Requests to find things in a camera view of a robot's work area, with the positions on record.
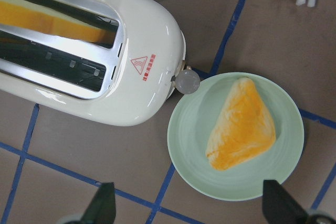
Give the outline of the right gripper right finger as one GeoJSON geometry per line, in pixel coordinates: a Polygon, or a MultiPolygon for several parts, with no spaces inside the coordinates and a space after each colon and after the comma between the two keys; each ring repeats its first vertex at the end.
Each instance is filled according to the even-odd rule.
{"type": "Polygon", "coordinates": [[[264,180],[262,203],[263,215],[270,224],[306,223],[308,220],[307,212],[276,180],[264,180]]]}

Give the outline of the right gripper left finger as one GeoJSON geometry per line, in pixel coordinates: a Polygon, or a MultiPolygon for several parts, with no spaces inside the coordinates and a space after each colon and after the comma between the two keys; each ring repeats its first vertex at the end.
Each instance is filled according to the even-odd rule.
{"type": "Polygon", "coordinates": [[[102,183],[81,217],[81,223],[114,223],[116,218],[114,183],[102,183]]]}

